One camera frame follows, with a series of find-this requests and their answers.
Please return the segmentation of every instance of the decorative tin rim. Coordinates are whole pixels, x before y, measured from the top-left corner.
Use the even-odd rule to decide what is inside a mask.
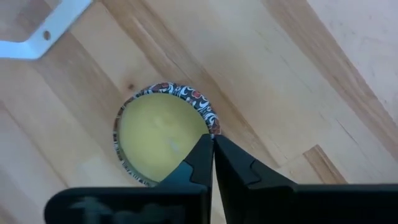
[[[142,175],[127,160],[127,157],[124,154],[123,149],[119,147],[118,129],[119,129],[119,122],[121,120],[123,111],[126,108],[126,105],[140,96],[152,93],[165,93],[183,99],[184,101],[192,105],[199,112],[203,120],[205,120],[209,133],[211,134],[212,137],[214,137],[215,134],[221,134],[220,122],[218,121],[217,114],[211,108],[210,102],[205,98],[205,96],[203,96],[201,93],[199,93],[192,87],[185,85],[178,85],[176,83],[165,82],[165,83],[158,83],[152,86],[148,86],[147,88],[141,90],[140,92],[135,93],[130,99],[124,102],[124,104],[122,105],[122,107],[120,107],[118,111],[118,115],[116,116],[113,126],[113,147],[124,169],[131,176],[137,179],[140,183],[146,186],[155,186],[158,183]]]

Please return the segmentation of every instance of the white metal bracket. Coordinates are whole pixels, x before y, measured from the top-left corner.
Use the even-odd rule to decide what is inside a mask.
[[[0,58],[34,60],[61,37],[92,0],[62,0],[40,27],[23,42],[0,40]]]

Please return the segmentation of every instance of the yellow balm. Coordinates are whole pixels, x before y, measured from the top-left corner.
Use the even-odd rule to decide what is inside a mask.
[[[119,143],[140,174],[160,182],[208,133],[193,106],[173,95],[153,93],[127,104],[119,124]]]

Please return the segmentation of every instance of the wooden floor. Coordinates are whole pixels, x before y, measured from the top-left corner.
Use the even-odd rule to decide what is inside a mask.
[[[28,37],[55,5],[1,1],[0,38]],[[0,60],[0,223],[43,223],[65,188],[137,186],[113,151],[113,120],[162,81],[203,92],[225,135],[294,181],[398,182],[397,7],[96,1],[41,59]],[[212,222],[225,223],[213,195]]]

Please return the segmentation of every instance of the metal bracket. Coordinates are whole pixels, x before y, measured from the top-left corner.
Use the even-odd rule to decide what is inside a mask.
[[[23,42],[0,40],[0,58],[35,60],[61,37],[92,0],[62,0],[40,27]]]

